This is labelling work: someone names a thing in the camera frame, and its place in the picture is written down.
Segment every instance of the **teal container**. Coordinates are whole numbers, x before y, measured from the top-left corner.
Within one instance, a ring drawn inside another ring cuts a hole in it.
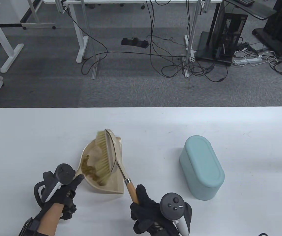
[[[224,171],[211,143],[199,135],[189,137],[179,161],[193,196],[212,199],[224,182]]]

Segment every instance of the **hand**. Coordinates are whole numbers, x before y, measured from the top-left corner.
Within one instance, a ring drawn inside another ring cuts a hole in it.
[[[51,197],[51,199],[48,201],[50,203],[60,203],[64,205],[69,205],[70,202],[73,201],[72,199],[76,195],[76,189],[78,185],[82,182],[84,179],[84,175],[80,174],[68,185],[62,185],[60,189],[58,189],[54,195]]]
[[[139,235],[147,231],[153,236],[164,231],[167,236],[178,236],[179,232],[173,222],[162,215],[160,204],[149,198],[145,187],[138,185],[136,192],[140,204],[130,205],[131,218],[136,220],[133,226],[135,233]]]

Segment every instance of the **wooden brush handle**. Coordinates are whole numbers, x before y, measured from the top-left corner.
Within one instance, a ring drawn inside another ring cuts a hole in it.
[[[127,184],[127,189],[128,189],[129,194],[130,194],[131,200],[133,202],[135,202],[136,204],[139,204],[136,188],[133,186],[132,182]]]

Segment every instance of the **dustpan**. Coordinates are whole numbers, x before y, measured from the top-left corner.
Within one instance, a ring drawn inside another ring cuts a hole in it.
[[[120,156],[117,158],[120,158],[122,162],[122,141],[120,137],[116,137],[116,139],[119,142],[119,148],[120,148]],[[86,172],[85,169],[82,169],[84,162],[87,163],[87,166],[95,166],[95,163],[100,156],[101,156],[101,150],[97,145],[95,145],[95,139],[94,139],[84,148],[76,175],[84,174],[84,172]],[[100,186],[93,179],[94,176],[92,175],[84,174],[84,178],[99,193],[124,194],[124,182],[123,182],[122,174],[119,169],[117,169],[116,172],[110,176],[105,186]]]

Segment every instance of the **table surface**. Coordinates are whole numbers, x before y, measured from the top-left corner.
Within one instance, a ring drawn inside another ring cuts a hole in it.
[[[17,235],[40,208],[33,196],[42,173],[77,168],[97,130],[122,138],[123,163],[135,185],[160,201],[176,192],[193,209],[191,236],[282,235],[282,107],[0,109],[0,236]],[[188,137],[212,144],[225,181],[209,201],[195,199],[179,155]],[[77,211],[57,236],[135,235],[131,199],[93,193],[84,182]]]
[[[197,2],[197,0],[188,0],[189,2]],[[169,0],[157,0],[158,3],[167,3]],[[219,3],[222,2],[222,0],[211,0],[211,3]],[[44,0],[44,3],[47,4],[55,4],[55,0]],[[67,0],[65,3],[68,4],[81,4],[81,1],[79,0]],[[103,4],[103,3],[146,3],[145,0],[85,0],[85,3],[96,3],[96,4]],[[186,0],[171,0],[170,3],[186,3]]]

